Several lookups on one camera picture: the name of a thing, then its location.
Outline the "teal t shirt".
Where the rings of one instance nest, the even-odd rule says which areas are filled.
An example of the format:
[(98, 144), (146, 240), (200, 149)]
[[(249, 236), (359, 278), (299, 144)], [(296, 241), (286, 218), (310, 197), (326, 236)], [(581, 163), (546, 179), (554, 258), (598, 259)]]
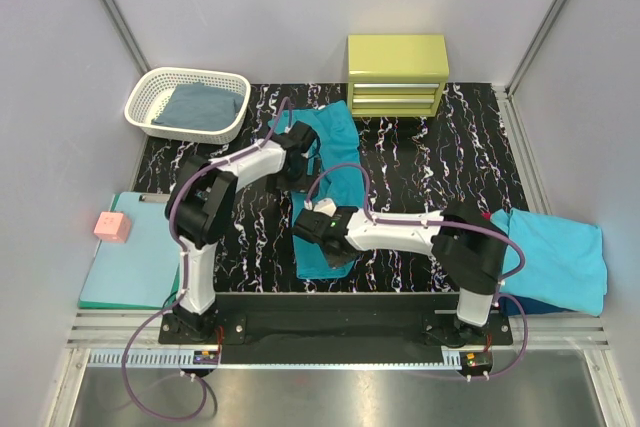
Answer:
[[(311, 126), (319, 136), (319, 157), (324, 171), (336, 165), (342, 167), (327, 174), (314, 191), (315, 201), (330, 198), (338, 206), (363, 206), (365, 187), (360, 164), (359, 134), (345, 102), (339, 101), (318, 109), (284, 112), (275, 132), (280, 134), (289, 121), (301, 121)], [(333, 280), (346, 277), (354, 266), (349, 263), (330, 268), (319, 246), (297, 236), (293, 238), (296, 275), (301, 280)]]

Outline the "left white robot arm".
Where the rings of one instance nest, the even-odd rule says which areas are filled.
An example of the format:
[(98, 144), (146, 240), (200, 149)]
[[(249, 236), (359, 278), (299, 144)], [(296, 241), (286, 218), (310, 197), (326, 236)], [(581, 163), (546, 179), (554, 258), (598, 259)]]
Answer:
[(180, 247), (180, 276), (171, 313), (196, 343), (216, 329), (216, 247), (232, 224), (236, 193), (265, 179), (271, 189), (306, 193), (319, 173), (320, 139), (297, 121), (234, 154), (208, 161), (190, 158), (165, 208), (170, 235)]

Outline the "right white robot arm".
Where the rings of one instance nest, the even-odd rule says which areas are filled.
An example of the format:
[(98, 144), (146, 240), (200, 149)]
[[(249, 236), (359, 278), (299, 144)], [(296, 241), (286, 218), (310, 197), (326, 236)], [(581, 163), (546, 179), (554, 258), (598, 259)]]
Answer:
[(293, 234), (317, 245), (332, 267), (374, 250), (434, 257), (458, 287), (459, 296), (454, 320), (430, 321), (426, 336), (447, 347), (485, 340), (507, 244), (500, 229), (463, 204), (397, 214), (337, 206), (325, 199), (300, 212)]

